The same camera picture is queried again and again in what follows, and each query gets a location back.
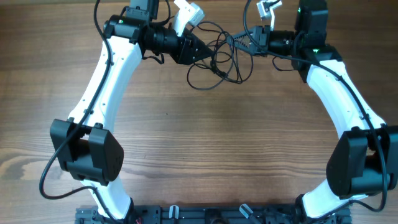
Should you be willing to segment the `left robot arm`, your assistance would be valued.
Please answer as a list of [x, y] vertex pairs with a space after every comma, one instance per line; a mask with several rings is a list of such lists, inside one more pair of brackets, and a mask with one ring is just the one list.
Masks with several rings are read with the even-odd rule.
[[88, 223], [140, 223], [132, 198], [122, 185], [124, 151], [113, 136], [116, 115], [127, 84], [151, 51], [164, 62], [164, 54], [181, 65], [208, 58], [212, 51], [187, 29], [204, 18], [195, 3], [177, 1], [175, 17], [157, 20], [157, 1], [131, 1], [120, 14], [111, 16], [98, 32], [101, 56], [78, 104], [66, 120], [50, 127], [55, 148], [52, 161], [88, 189], [98, 208]]

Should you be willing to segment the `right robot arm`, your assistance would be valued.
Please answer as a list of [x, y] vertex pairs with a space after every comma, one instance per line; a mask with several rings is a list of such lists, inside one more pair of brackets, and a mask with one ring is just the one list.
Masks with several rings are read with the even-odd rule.
[[292, 31], [273, 25], [244, 26], [228, 42], [252, 56], [289, 60], [319, 97], [338, 143], [326, 165], [326, 179], [299, 195], [288, 218], [292, 223], [341, 223], [343, 210], [397, 187], [397, 127], [389, 126], [366, 103], [351, 81], [338, 51], [326, 42], [326, 1], [300, 1]]

